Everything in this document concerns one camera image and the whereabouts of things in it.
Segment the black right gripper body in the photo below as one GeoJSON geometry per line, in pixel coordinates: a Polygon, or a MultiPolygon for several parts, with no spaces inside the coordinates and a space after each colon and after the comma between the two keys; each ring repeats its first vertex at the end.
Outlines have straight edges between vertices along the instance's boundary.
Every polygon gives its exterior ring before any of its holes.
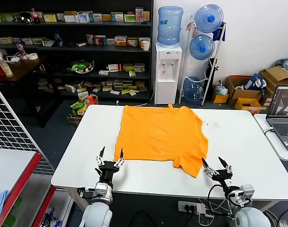
{"type": "Polygon", "coordinates": [[[213,170],[212,171],[212,180],[217,181],[223,187],[231,187],[234,186],[232,181],[233,172],[231,169],[220,169],[220,170],[213,170]]]}

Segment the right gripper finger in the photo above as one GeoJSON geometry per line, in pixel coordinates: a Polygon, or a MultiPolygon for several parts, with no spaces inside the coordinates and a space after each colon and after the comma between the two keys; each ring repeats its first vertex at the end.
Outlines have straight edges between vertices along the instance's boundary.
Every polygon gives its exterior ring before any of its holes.
{"type": "Polygon", "coordinates": [[[221,157],[218,157],[222,166],[226,169],[227,173],[229,175],[232,175],[233,174],[233,171],[232,171],[232,166],[231,165],[228,165],[227,162],[225,160],[223,160],[221,157]]]}
{"type": "Polygon", "coordinates": [[[206,160],[204,158],[202,158],[202,165],[203,165],[203,168],[204,168],[204,173],[207,175],[207,176],[214,176],[216,175],[216,171],[209,167],[209,165],[207,164],[206,160]]]}

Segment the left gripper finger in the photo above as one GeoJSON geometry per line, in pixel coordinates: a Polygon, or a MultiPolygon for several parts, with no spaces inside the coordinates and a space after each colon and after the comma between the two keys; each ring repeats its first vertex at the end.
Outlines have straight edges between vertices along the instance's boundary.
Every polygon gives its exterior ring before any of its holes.
{"type": "Polygon", "coordinates": [[[105,165],[105,163],[103,161],[104,150],[105,150],[105,147],[102,148],[102,150],[100,151],[99,155],[96,157],[96,161],[97,161],[99,166],[104,166],[105,165]]]}
{"type": "Polygon", "coordinates": [[[120,158],[115,162],[114,167],[121,167],[124,164],[123,149],[121,149],[120,158]]]}

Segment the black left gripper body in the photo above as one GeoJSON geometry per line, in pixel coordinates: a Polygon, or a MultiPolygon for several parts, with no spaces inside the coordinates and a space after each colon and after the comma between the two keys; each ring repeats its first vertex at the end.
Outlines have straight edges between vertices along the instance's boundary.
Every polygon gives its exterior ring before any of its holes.
{"type": "Polygon", "coordinates": [[[95,170],[99,174],[100,182],[112,182],[113,175],[119,171],[119,167],[117,166],[116,162],[104,161],[104,164],[98,166],[98,168],[95,168],[95,170]]]}

